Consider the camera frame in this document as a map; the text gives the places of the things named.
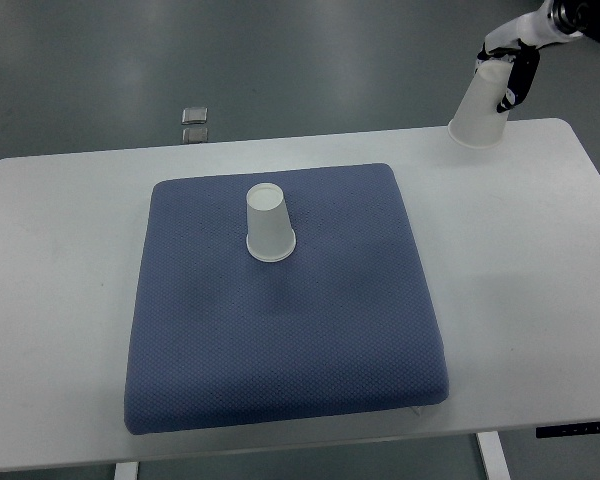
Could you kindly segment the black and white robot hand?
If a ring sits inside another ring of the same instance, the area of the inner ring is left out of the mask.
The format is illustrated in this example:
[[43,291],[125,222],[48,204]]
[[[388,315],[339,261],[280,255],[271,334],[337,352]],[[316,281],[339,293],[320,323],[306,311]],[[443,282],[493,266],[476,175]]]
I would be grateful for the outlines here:
[[583,37],[593,13],[591,1],[545,1],[537,10],[486,35],[475,66],[487,61],[511,65],[504,95],[496,105],[497,112],[508,112],[526,99],[539,65],[540,50]]

